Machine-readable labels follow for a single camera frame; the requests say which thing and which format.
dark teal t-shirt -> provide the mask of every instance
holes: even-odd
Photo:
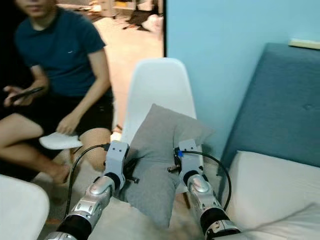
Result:
[[[27,66],[40,65],[50,80],[50,93],[68,97],[84,96],[96,77],[88,54],[105,43],[86,17],[58,8],[52,24],[34,30],[29,19],[15,33],[15,43]],[[112,96],[109,89],[107,96]]]

shelf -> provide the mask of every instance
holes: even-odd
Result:
[[[114,6],[113,9],[124,9],[124,10],[135,10],[135,7],[129,7],[129,6]]]
[[[64,8],[64,9],[80,9],[80,8],[92,8],[89,5],[75,5],[75,4],[63,4],[59,3],[57,4],[59,7]]]

smartphone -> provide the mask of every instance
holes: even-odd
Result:
[[[30,96],[32,94],[38,93],[38,92],[42,91],[43,89],[45,89],[44,86],[37,87],[37,88],[31,89],[29,91],[25,91],[23,93],[20,93],[20,94],[17,94],[15,96],[12,96],[12,97],[10,97],[10,100],[11,100],[12,103],[14,103],[15,101],[17,101],[20,98],[27,97],[27,96]]]

man's arm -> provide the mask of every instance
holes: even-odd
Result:
[[[30,87],[26,89],[26,91],[39,87],[44,87],[44,90],[32,95],[34,98],[41,97],[48,92],[49,79],[40,65],[31,67],[31,73],[34,78],[34,82],[31,84]]]
[[[95,82],[76,108],[59,123],[57,132],[72,134],[82,116],[95,104],[110,88],[109,66],[106,52],[103,49],[89,53],[88,58],[95,75]]]
[[[110,76],[105,49],[88,54],[90,64],[95,75],[95,82],[86,93],[85,97],[72,111],[82,117],[86,111],[95,104],[110,88]]]
[[[8,92],[8,97],[4,100],[4,106],[9,107],[11,104],[14,105],[21,105],[21,106],[27,106],[30,105],[33,101],[34,98],[38,98],[43,96],[44,94],[47,93],[49,89],[49,79],[46,76],[45,72],[39,65],[35,65],[31,67],[31,73],[33,75],[34,81],[26,89],[22,89],[17,86],[6,86],[3,90],[5,92]],[[25,96],[21,97],[20,99],[16,100],[15,102],[12,102],[11,98],[14,97],[15,95],[21,94],[23,92],[39,88],[39,87],[44,87],[44,90],[34,93],[30,96]]]

gray pillow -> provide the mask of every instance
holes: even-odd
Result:
[[[199,146],[212,133],[212,129],[194,118],[153,104],[131,142],[127,157],[127,161],[138,159],[132,176],[140,181],[127,183],[120,199],[167,228],[180,183],[178,173],[167,170],[175,164],[173,148],[189,139]]]

